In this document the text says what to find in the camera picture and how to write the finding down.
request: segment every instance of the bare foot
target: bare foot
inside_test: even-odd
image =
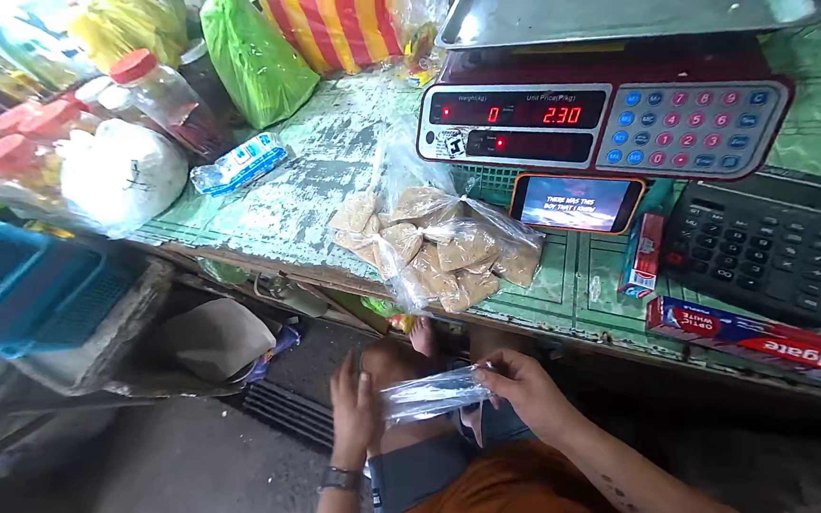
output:
[[[439,344],[432,334],[432,321],[429,317],[417,319],[410,333],[410,343],[417,352],[423,353],[427,358],[439,356]]]

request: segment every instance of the scale keypad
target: scale keypad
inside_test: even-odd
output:
[[[778,82],[623,84],[596,167],[680,176],[743,176],[762,160],[787,89]]]

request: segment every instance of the green plastic bag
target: green plastic bag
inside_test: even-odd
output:
[[[309,99],[318,75],[249,0],[208,0],[200,15],[211,63],[253,128],[289,118]]]

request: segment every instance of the red lid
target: red lid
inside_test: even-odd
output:
[[[36,144],[20,134],[0,139],[0,178],[12,178],[33,169],[36,149]]]
[[[22,121],[17,130],[29,136],[60,139],[68,136],[65,124],[78,119],[80,113],[77,105],[57,99]]]
[[[30,99],[0,114],[0,136],[18,133],[18,125],[36,113],[42,105]]]
[[[133,50],[109,68],[109,76],[117,84],[128,84],[147,75],[157,67],[157,58],[146,48]]]

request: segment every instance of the colgate toothpaste box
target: colgate toothpaste box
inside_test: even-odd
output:
[[[821,380],[821,335],[675,297],[648,303],[645,327],[675,339]]]

